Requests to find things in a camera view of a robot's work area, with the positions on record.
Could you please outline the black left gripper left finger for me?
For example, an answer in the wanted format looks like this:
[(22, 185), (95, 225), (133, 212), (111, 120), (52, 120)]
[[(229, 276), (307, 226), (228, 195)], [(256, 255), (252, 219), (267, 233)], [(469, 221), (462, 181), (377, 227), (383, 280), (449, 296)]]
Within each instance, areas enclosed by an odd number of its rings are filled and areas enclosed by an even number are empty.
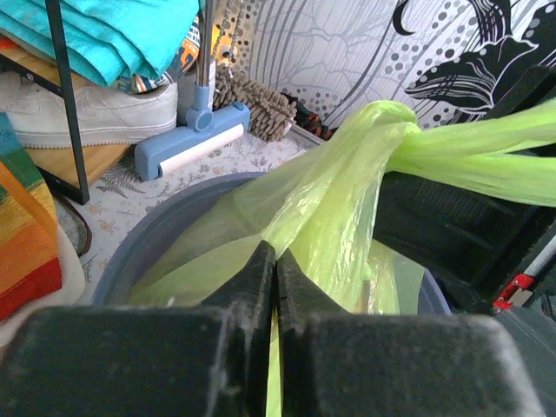
[(53, 307), (1, 361), (4, 416), (263, 416), (275, 252), (192, 308)]

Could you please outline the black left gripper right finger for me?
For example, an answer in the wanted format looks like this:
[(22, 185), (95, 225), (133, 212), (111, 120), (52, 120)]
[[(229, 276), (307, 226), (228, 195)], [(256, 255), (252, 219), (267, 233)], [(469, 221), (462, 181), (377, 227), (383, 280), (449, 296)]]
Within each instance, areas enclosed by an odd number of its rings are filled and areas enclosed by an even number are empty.
[(510, 334), (481, 315), (351, 314), (276, 264), (285, 416), (541, 416)]

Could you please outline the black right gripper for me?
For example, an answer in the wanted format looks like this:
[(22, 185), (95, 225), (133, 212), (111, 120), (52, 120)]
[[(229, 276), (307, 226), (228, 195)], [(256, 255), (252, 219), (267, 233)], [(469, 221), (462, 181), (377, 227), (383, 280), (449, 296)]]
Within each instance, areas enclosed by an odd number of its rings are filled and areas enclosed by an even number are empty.
[(454, 303), (499, 313), (540, 298), (552, 312), (553, 69), (528, 69), (483, 119), (408, 138), (393, 161), (377, 241), (429, 269)]

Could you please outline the green plastic trash bag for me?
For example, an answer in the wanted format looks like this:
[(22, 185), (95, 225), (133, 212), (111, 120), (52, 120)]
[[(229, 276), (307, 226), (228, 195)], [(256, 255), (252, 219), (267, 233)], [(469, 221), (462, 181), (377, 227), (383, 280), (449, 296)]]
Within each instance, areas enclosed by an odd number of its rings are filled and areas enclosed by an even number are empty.
[(425, 131), (406, 106), (371, 103), (330, 142), (221, 197), (185, 229), (129, 299), (143, 306), (194, 306), (267, 242), (277, 256), (292, 255), (308, 279), (347, 311), (396, 311), (393, 251), (374, 240), (383, 176), (413, 174), (552, 207), (555, 161), (527, 151), (554, 141), (554, 101)]

